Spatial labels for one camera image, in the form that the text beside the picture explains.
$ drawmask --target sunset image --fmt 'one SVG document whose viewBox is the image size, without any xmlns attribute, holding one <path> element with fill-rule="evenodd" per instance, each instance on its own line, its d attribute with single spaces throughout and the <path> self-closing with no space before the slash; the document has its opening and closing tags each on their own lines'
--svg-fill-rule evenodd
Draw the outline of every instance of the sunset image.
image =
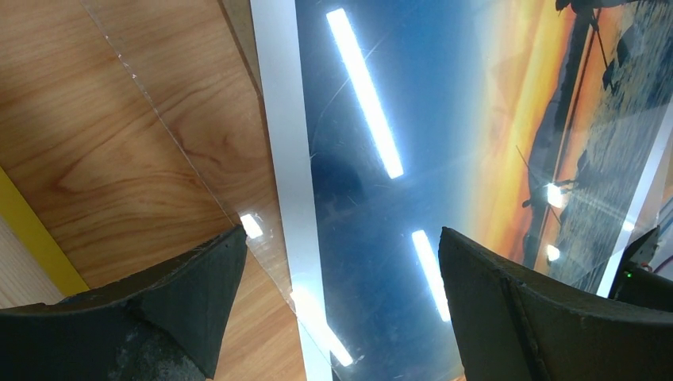
<svg viewBox="0 0 673 381">
<path fill-rule="evenodd" d="M 553 2 L 528 9 L 526 28 L 500 14 L 509 32 L 486 48 L 492 74 L 483 88 L 470 234 L 596 291 L 617 237 L 636 223 L 627 211 L 651 147 L 670 134 L 661 124 L 673 93 L 673 12 L 649 4 L 600 10 L 598 32 Z M 563 184 L 558 205 L 522 206 L 547 184 Z M 606 227 L 600 235 L 588 225 L 597 220 Z"/>
</svg>

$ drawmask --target yellow strip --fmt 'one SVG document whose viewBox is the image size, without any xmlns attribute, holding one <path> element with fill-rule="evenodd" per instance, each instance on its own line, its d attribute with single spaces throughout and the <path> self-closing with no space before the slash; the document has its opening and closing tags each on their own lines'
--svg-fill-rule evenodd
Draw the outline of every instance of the yellow strip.
<svg viewBox="0 0 673 381">
<path fill-rule="evenodd" d="M 0 168 L 0 215 L 5 218 L 17 238 L 63 295 L 69 296 L 89 290 L 2 168 Z"/>
</svg>

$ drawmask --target dark gray material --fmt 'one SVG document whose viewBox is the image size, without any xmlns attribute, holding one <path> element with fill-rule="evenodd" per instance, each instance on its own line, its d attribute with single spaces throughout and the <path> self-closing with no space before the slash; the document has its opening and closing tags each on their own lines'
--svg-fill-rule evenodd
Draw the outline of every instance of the dark gray material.
<svg viewBox="0 0 673 381">
<path fill-rule="evenodd" d="M 246 252 L 238 227 L 54 306 L 0 310 L 0 378 L 213 378 Z"/>
<path fill-rule="evenodd" d="M 660 227 L 650 230 L 626 248 L 610 290 L 620 302 L 673 312 L 673 281 L 646 271 L 659 247 Z"/>
<path fill-rule="evenodd" d="M 440 269 L 470 381 L 673 375 L 673 314 L 569 287 L 446 228 Z"/>
</svg>

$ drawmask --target reflective surface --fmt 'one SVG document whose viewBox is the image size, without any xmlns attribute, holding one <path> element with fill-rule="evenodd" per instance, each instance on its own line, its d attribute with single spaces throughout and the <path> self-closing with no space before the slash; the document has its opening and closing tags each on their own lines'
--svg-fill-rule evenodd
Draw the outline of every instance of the reflective surface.
<svg viewBox="0 0 673 381">
<path fill-rule="evenodd" d="M 248 247 L 289 298 L 259 94 L 218 0 L 82 4 L 219 206 L 246 228 Z"/>
<path fill-rule="evenodd" d="M 442 226 L 607 295 L 663 205 L 673 8 L 601 10 L 600 35 L 552 1 L 296 1 L 296 14 L 322 289 L 300 288 L 288 247 L 292 298 L 342 380 L 462 374 Z"/>
</svg>

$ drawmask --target orange sky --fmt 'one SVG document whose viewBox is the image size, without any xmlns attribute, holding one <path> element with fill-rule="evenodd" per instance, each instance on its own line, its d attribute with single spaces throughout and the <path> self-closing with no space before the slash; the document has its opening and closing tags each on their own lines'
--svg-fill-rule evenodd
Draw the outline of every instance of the orange sky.
<svg viewBox="0 0 673 381">
<path fill-rule="evenodd" d="M 602 10 L 600 15 L 599 26 L 608 60 L 614 58 L 615 51 L 613 47 L 617 44 L 618 33 L 614 33 L 613 31 L 620 28 L 622 13 L 623 9 L 617 7 Z M 589 42 L 592 40 L 591 50 L 588 51 Z M 565 136 L 565 139 L 567 139 L 567 151 L 558 163 L 557 179 L 572 179 L 575 177 L 577 160 L 582 155 L 582 152 L 584 152 L 586 141 L 589 138 L 589 131 L 594 122 L 594 112 L 603 94 L 602 74 L 606 69 L 606 65 L 603 61 L 600 45 L 595 33 L 587 36 L 581 65 L 586 65 L 586 73 L 581 89 L 579 89 L 578 83 L 575 84 L 575 92 L 573 94 L 573 102 L 577 102 L 575 120 L 573 121 L 571 133 Z M 557 214 L 560 214 L 561 211 L 560 209 L 556 209 Z M 550 218 L 553 217 L 548 216 L 547 223 L 544 226 L 542 233 L 543 242 L 553 242 L 559 234 L 560 227 L 558 222 Z M 535 269 L 546 272 L 547 260 L 545 256 L 538 256 Z"/>
<path fill-rule="evenodd" d="M 530 210 L 525 164 L 535 132 L 557 86 L 572 27 L 572 13 L 561 15 L 553 1 L 508 2 L 487 49 L 489 66 L 480 122 L 481 136 L 471 189 L 471 237 L 502 255 L 521 252 Z M 518 234 L 512 228 L 518 227 Z"/>
</svg>

